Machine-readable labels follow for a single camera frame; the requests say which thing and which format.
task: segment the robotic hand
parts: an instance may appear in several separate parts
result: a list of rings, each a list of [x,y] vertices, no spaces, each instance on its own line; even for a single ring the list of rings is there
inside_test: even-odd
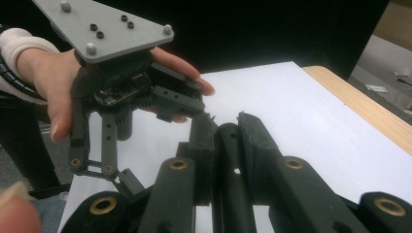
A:
[[[204,110],[200,83],[153,63],[150,49],[173,39],[171,26],[91,0],[33,1],[75,48],[82,65],[71,91],[71,170],[111,181],[126,196],[136,194],[143,186],[128,169],[117,168],[117,140],[130,137],[132,112],[155,106],[158,118],[171,121],[173,115],[195,117]],[[101,161],[88,159],[88,118],[93,112],[103,120]]]

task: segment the wrist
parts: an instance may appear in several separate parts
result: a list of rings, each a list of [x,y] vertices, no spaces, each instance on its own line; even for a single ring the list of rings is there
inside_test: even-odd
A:
[[[20,78],[34,86],[36,71],[41,68],[43,60],[52,53],[40,49],[27,49],[17,57],[16,67]]]

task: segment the bolt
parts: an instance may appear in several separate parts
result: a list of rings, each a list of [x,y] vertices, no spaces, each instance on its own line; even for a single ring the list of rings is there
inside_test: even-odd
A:
[[[96,55],[97,47],[93,43],[87,43],[86,52],[90,55]]]
[[[127,23],[127,28],[133,29],[133,27],[134,27],[134,23],[132,21],[129,21]]]
[[[80,165],[80,160],[79,160],[78,158],[73,159],[73,160],[71,161],[71,165],[72,165],[73,167],[79,166],[79,165]]]
[[[113,171],[113,167],[112,167],[111,165],[107,165],[107,166],[104,168],[104,170],[105,170],[106,172],[110,173],[110,172]]]
[[[167,24],[163,27],[163,33],[166,34],[166,35],[172,34],[172,31],[173,31],[172,26],[170,26],[169,24]]]
[[[96,36],[97,36],[98,39],[103,39],[104,38],[104,33],[102,31],[98,31],[96,33]]]
[[[97,29],[98,29],[98,26],[97,26],[96,24],[92,23],[92,24],[90,25],[90,30],[91,30],[91,31],[97,31]]]
[[[121,16],[121,21],[127,22],[127,16],[122,15],[122,16]]]
[[[70,3],[68,3],[66,0],[62,0],[60,2],[60,7],[61,10],[65,13],[70,13],[72,11],[72,6],[70,6]]]

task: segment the white table surface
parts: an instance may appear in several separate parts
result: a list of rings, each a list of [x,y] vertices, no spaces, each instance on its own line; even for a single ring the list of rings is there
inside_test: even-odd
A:
[[[215,122],[237,123],[240,112],[259,117],[283,155],[307,160],[339,195],[359,202],[384,191],[412,203],[412,156],[376,130],[292,62],[202,76],[216,89],[204,97]],[[133,135],[118,143],[119,169],[130,168],[144,186],[154,183],[160,163],[189,139],[190,124],[166,123],[136,111]],[[90,118],[91,153],[99,159],[100,118]],[[111,183],[75,177],[60,228],[90,195],[116,190]],[[210,208],[197,208],[196,232],[212,232]],[[256,207],[258,232],[273,232],[267,208]]]

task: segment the black plastic part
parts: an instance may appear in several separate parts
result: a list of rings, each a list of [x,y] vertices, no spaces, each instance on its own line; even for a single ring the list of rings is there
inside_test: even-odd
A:
[[[99,29],[99,27],[98,27],[96,24],[94,24],[94,23],[92,23],[92,24],[89,26],[89,28],[90,28],[91,31],[97,31],[97,29]]]
[[[129,21],[129,22],[127,23],[127,28],[133,29],[133,28],[134,28],[134,23],[133,23],[132,21]]]
[[[130,224],[127,232],[137,232],[139,229],[143,213],[146,210],[153,189],[154,187],[150,186],[129,199],[129,208],[126,217]]]
[[[368,232],[303,159],[279,157],[272,179],[298,232]]]
[[[258,117],[240,113],[238,121],[253,203],[269,205],[273,198],[274,183],[268,177],[274,169],[276,158],[282,154]]]
[[[273,198],[269,207],[269,219],[275,232],[300,233],[287,203],[282,198]]]
[[[85,100],[98,90],[93,78],[88,74],[86,68],[80,68],[76,79],[73,80],[70,95],[72,99]]]
[[[102,115],[101,173],[107,180],[118,175],[118,126],[116,115]]]
[[[1,76],[3,77],[3,79],[5,79],[8,83],[13,83],[17,77],[12,74],[11,72],[7,71],[1,74]]]
[[[68,164],[70,169],[79,175],[86,169],[90,152],[90,137],[88,134],[88,117],[90,113],[82,99],[73,99],[72,106],[73,126],[70,133]]]
[[[104,191],[88,197],[67,220],[63,233],[127,232],[127,198],[118,192]]]
[[[242,136],[237,125],[221,125],[216,144],[218,150],[212,198],[214,232],[257,232]]]
[[[124,113],[117,118],[119,141],[129,139],[133,131],[133,112],[130,110],[130,105],[125,105],[123,111]]]
[[[139,233],[194,232],[194,176],[189,158],[170,158],[161,164]]]
[[[52,186],[43,189],[35,189],[29,191],[28,194],[36,199],[45,199],[55,195],[60,194],[61,192],[68,192],[70,190],[70,183],[62,184],[59,186]]]
[[[163,86],[199,101],[202,100],[200,83],[155,62],[146,72],[153,78],[154,85]]]
[[[359,218],[373,233],[412,232],[412,206],[388,193],[365,193],[360,199]]]
[[[161,86],[154,87],[153,96],[154,105],[158,108],[157,118],[168,122],[172,121],[175,114],[194,117],[205,108],[203,102]]]
[[[119,193],[128,198],[132,198],[139,192],[145,190],[143,185],[134,176],[130,169],[124,169],[118,173],[119,182],[112,180],[113,185],[116,187]]]
[[[149,50],[139,50],[99,63],[81,62],[100,90],[122,85],[131,78],[142,74],[153,62]]]
[[[180,143],[176,156],[193,159],[196,166],[196,197],[197,206],[207,206],[211,200],[212,164],[215,152],[213,136],[217,125],[209,114],[201,114],[191,121],[188,143]]]

